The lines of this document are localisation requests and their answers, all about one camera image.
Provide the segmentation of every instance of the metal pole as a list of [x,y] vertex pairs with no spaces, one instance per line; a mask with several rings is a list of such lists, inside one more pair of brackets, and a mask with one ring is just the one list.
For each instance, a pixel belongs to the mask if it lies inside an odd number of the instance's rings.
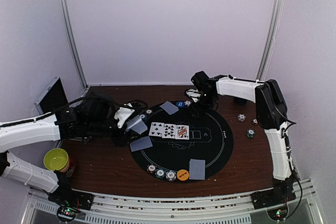
[[275,37],[275,32],[278,26],[278,22],[280,21],[280,15],[281,15],[281,8],[282,8],[282,3],[284,0],[274,0],[273,4],[273,12],[272,12],[272,17],[271,17],[271,22],[269,24],[269,29],[268,29],[268,35],[264,47],[264,52],[262,53],[262,58],[259,66],[259,70],[257,73],[257,80],[262,80],[265,78],[269,60],[272,54],[273,46],[274,46],[274,37]]
[[84,76],[84,72],[83,72],[83,68],[82,68],[82,65],[80,63],[79,56],[78,56],[78,51],[77,51],[77,47],[76,47],[76,43],[75,43],[74,33],[72,31],[72,26],[71,26],[71,22],[70,22],[67,0],[60,0],[60,1],[61,1],[61,5],[62,5],[63,16],[64,16],[64,21],[65,21],[65,26],[66,26],[66,31],[67,31],[67,37],[68,37],[72,57],[73,57],[73,60],[75,62],[75,66],[76,66],[76,69],[77,69],[77,73],[79,75],[81,85],[84,89],[86,89],[88,87],[88,85],[87,85],[87,82],[86,82],[86,79],[85,79],[85,76]]

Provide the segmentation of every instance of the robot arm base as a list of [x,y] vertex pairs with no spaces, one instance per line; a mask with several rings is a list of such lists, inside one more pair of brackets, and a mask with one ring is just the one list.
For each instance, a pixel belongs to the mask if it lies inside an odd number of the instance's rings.
[[55,173],[59,187],[53,193],[48,194],[48,200],[73,209],[91,210],[93,194],[72,190],[68,178],[61,172],[56,171]]
[[272,189],[266,191],[257,191],[251,194],[254,209],[283,204],[285,203],[285,199],[286,201],[295,200],[296,195],[293,191],[294,181],[294,175],[291,175],[286,180],[274,179],[274,187]]

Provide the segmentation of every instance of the black cable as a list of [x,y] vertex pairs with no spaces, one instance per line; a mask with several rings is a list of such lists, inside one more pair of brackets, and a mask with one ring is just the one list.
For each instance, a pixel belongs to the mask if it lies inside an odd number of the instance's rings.
[[300,190],[301,190],[301,195],[300,195],[300,199],[299,199],[298,204],[296,205],[296,207],[295,207],[295,209],[293,210],[293,212],[291,212],[290,215],[286,217],[286,220],[287,220],[289,217],[291,217],[291,216],[295,213],[295,211],[298,209],[298,207],[299,207],[299,205],[300,205],[300,203],[301,203],[301,201],[302,201],[302,195],[303,195],[303,189],[302,189],[301,183],[300,183],[300,181],[299,181],[297,175],[293,172],[293,169],[292,169],[291,164],[289,164],[289,168],[290,168],[290,171],[292,172],[292,174],[294,175],[295,180],[296,180],[297,183],[299,184],[299,187],[300,187]]
[[289,125],[287,126],[287,128],[285,128],[284,132],[287,132],[287,130],[289,129],[289,127],[291,127],[292,125],[295,125],[295,124],[296,124],[296,123],[289,124]]
[[43,190],[57,205],[59,205],[60,207],[67,207],[67,208],[69,208],[69,209],[71,209],[73,212],[75,212],[75,213],[79,213],[80,211],[79,210],[77,210],[77,209],[74,209],[73,207],[70,207],[70,206],[67,206],[67,205],[62,205],[62,204],[60,204],[60,203],[58,203],[58,200],[56,200],[50,193],[48,193],[47,191],[45,191],[45,190]]
[[139,100],[139,99],[134,99],[134,100],[129,101],[129,102],[127,102],[127,103],[132,103],[132,102],[138,102],[138,103],[142,104],[142,105],[143,105],[142,110],[146,110],[146,109],[148,109],[148,107],[149,107],[148,103],[146,103],[145,101]]
[[6,124],[2,124],[0,125],[0,128],[5,128],[5,127],[10,127],[10,126],[14,126],[14,125],[19,125],[19,124],[23,124],[23,123],[32,123],[32,122],[36,122],[36,121],[39,121],[39,120],[42,120],[42,119],[45,119],[63,109],[65,109],[66,107],[76,103],[76,102],[79,102],[79,101],[83,101],[83,100],[89,100],[89,99],[97,99],[97,100],[102,100],[102,101],[106,101],[106,102],[109,102],[109,103],[113,103],[114,105],[116,106],[119,106],[119,107],[122,107],[122,108],[127,108],[127,109],[131,109],[131,110],[135,110],[135,111],[143,111],[144,108],[134,108],[134,107],[131,107],[131,106],[128,106],[128,105],[123,105],[123,104],[120,104],[120,103],[117,103],[115,101],[113,101],[112,99],[107,99],[107,98],[102,98],[102,97],[80,97],[80,98],[77,98],[65,105],[63,105],[62,107],[60,108],[57,108],[47,114],[44,114],[42,116],[39,116],[39,117],[36,117],[35,119],[26,119],[26,120],[21,120],[21,121],[16,121],[16,122],[12,122],[12,123],[6,123]]
[[218,102],[215,102],[215,103],[216,103],[216,109],[215,109],[215,111],[217,111],[217,109],[219,107],[219,104],[218,104]]

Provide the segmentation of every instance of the metal frame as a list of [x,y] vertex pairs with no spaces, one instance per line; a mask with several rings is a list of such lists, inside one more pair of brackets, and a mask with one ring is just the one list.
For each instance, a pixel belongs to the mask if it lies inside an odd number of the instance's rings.
[[283,2],[284,0],[274,0],[271,22],[269,24],[264,52],[262,53],[263,57],[261,58],[259,70],[257,73],[257,78],[256,78],[257,80],[263,80],[265,78],[268,65],[269,65],[269,61],[271,58],[271,54],[274,48],[275,33],[276,33],[277,27],[280,22]]
[[86,89],[88,87],[88,84],[86,82],[85,76],[84,76],[84,71],[83,67],[80,63],[80,59],[78,56],[78,51],[75,43],[75,38],[74,38],[74,32],[72,31],[72,26],[70,22],[70,15],[69,15],[69,10],[68,10],[68,4],[67,0],[60,0],[62,4],[62,11],[63,11],[63,16],[64,16],[64,21],[65,21],[65,26],[67,30],[67,37],[69,40],[69,45],[72,53],[72,57],[74,58],[75,66],[77,69],[77,73],[79,75],[79,79],[81,82],[81,85],[83,89]]
[[[319,211],[319,201],[310,179],[301,181],[303,199],[307,199],[310,212],[315,223],[323,224]],[[294,184],[297,199],[300,188]],[[78,221],[84,223],[234,223],[230,220],[241,219],[251,223],[250,215],[266,208],[254,210],[250,194],[240,193],[225,196],[209,196],[196,198],[139,198],[117,195],[94,194],[90,211],[83,210]],[[21,223],[30,224],[34,209],[54,214],[58,206],[47,200],[47,195],[38,189],[31,188],[29,202],[22,215]]]
[[[76,69],[77,69],[81,84],[83,88],[85,89],[88,85],[85,79],[82,65],[80,63],[80,59],[79,59],[79,55],[78,55],[78,51],[77,51],[77,47],[75,43],[74,33],[72,31],[67,0],[60,0],[60,1],[62,4],[62,11],[63,11],[64,20],[66,24],[67,37],[69,40],[72,57],[74,58],[73,60],[76,65]],[[271,16],[269,29],[268,29],[264,52],[262,53],[261,62],[260,62],[259,69],[257,72],[257,77],[256,77],[257,80],[262,80],[265,78],[268,65],[269,65],[269,61],[271,58],[272,50],[274,48],[275,33],[276,33],[277,26],[279,25],[279,22],[280,22],[283,2],[284,0],[274,0],[272,16]]]

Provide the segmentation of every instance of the clubs card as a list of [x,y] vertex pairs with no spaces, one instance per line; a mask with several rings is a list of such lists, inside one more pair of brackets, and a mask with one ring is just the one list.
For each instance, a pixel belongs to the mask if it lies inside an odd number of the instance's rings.
[[189,126],[188,125],[177,125],[176,126],[176,139],[177,140],[189,140]]
[[176,138],[176,124],[164,124],[162,138]]
[[148,135],[162,137],[164,125],[165,125],[164,123],[152,122]]

